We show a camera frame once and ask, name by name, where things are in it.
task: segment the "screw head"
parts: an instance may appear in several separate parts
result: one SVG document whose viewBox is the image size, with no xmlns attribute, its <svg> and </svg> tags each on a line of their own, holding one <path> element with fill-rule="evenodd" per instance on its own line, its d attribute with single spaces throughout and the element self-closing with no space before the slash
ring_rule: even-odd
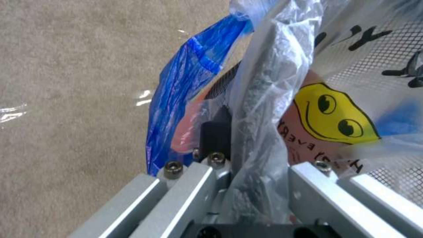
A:
<svg viewBox="0 0 423 238">
<path fill-rule="evenodd" d="M 314 166 L 323 173 L 328 173 L 332 170 L 332 166 L 324 161 L 315 161 Z"/>
<path fill-rule="evenodd" d="M 164 174 L 168 179 L 177 179 L 182 175 L 184 167 L 179 161 L 168 161 L 165 164 Z"/>
<path fill-rule="evenodd" d="M 208 164 L 215 169 L 223 167 L 225 165 L 225 161 L 225 155 L 220 152 L 213 152 L 207 156 Z"/>
<path fill-rule="evenodd" d="M 194 161 L 198 161 L 200 159 L 200 149 L 199 148 L 192 149 L 192 158 L 194 159 Z"/>
</svg>

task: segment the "white plastic bag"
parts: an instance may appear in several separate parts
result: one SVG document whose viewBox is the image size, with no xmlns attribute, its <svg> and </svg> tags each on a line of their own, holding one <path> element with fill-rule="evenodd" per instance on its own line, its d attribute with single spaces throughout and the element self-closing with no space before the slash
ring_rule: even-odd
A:
<svg viewBox="0 0 423 238">
<path fill-rule="evenodd" d="M 253 35 L 228 97 L 237 175 L 219 222 L 287 221 L 287 150 L 276 126 L 312 63 L 322 14 L 317 0 L 283 1 Z"/>
</svg>

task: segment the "clear plastic bag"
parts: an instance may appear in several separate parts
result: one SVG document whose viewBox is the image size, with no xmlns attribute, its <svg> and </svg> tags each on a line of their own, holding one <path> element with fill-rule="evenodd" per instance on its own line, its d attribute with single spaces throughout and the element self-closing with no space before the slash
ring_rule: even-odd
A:
<svg viewBox="0 0 423 238">
<path fill-rule="evenodd" d="M 423 132 L 419 89 L 423 86 L 423 4 L 323 1 L 322 27 L 313 32 L 312 21 L 297 20 L 316 8 L 292 7 L 294 3 L 310 2 L 281 1 L 255 29 L 227 96 L 233 113 L 231 158 L 238 174 L 228 190 L 222 209 L 226 214 L 220 222 L 286 221 L 288 161 L 323 160 L 334 163 L 340 174 L 405 161 L 403 169 L 390 168 L 396 181 L 405 181 L 404 176 L 397 176 L 399 171 L 403 175 L 407 174 L 404 169 L 413 174 L 416 169 L 421 171 L 421 153 L 419 149 L 409 151 L 409 143 L 398 144 L 401 153 L 389 162 L 376 157 L 360 164 L 357 158 L 339 160 L 336 152 L 348 144 L 381 139 L 386 144 L 395 136 L 413 138 Z M 283 28 L 270 27 L 279 23 L 271 16 L 281 13 L 289 17 L 280 23 L 295 28 L 308 22 L 308 30 L 302 31 L 302 37 L 291 29 L 288 34 L 275 34 Z M 314 44 L 309 38 L 313 33 Z M 310 60 L 287 58 L 291 50 Z M 272 54 L 277 60 L 269 57 Z M 283 142 L 273 126 L 278 127 Z M 404 184 L 396 190 L 403 195 Z M 422 187 L 418 183 L 409 186 L 408 192 Z"/>
<path fill-rule="evenodd" d="M 276 128 L 312 63 L 322 14 L 316 0 L 282 1 L 253 35 L 227 97 L 237 174 L 219 222 L 287 221 L 287 150 Z"/>
</svg>

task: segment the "bolt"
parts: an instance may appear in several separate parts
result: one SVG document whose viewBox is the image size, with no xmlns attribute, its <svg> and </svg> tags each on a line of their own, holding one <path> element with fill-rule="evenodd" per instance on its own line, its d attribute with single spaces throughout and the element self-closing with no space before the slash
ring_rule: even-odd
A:
<svg viewBox="0 0 423 238">
<path fill-rule="evenodd" d="M 315 161 L 314 166 L 324 174 L 328 174 L 332 170 L 332 166 L 323 161 Z"/>
<path fill-rule="evenodd" d="M 192 149 L 192 158 L 194 159 L 194 161 L 200 160 L 200 149 L 199 148 Z"/>
<path fill-rule="evenodd" d="M 225 165 L 225 155 L 220 152 L 213 152 L 207 156 L 207 163 L 215 168 L 219 169 Z"/>
<path fill-rule="evenodd" d="M 179 161 L 168 161 L 165 164 L 165 177 L 168 179 L 177 179 L 182 175 L 184 167 Z"/>
<path fill-rule="evenodd" d="M 222 238 L 222 234 L 215 227 L 208 226 L 198 232 L 197 238 Z"/>
</svg>

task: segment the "black printed character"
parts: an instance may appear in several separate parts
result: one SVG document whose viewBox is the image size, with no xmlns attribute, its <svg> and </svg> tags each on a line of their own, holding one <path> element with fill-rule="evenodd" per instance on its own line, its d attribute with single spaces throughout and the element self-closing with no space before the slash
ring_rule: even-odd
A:
<svg viewBox="0 0 423 238">
<path fill-rule="evenodd" d="M 374 29 L 376 29 L 376 26 L 372 26 L 369 29 L 365 30 L 363 32 L 363 35 L 361 36 L 361 39 L 358 40 L 357 42 L 355 42 L 350 47 L 348 47 L 348 49 L 350 51 L 354 51 L 354 50 L 362 47 L 367 42 L 374 41 L 374 40 L 379 39 L 383 36 L 386 36 L 386 35 L 388 35 L 392 32 L 391 30 L 387 30 L 387 31 L 383 31 L 383 32 L 380 32 L 380 33 L 377 33 L 377 34 L 373 34 Z M 355 35 L 355 34 L 357 34 L 361 31 L 361 27 L 359 25 L 356 25 L 353 28 L 351 28 L 350 31 L 352 32 L 352 36 L 353 36 L 353 35 Z"/>
<path fill-rule="evenodd" d="M 415 77 L 408 82 L 408 86 L 410 88 L 423 87 L 423 50 L 414 53 L 405 68 L 401 70 L 384 70 L 382 75 Z"/>
</svg>

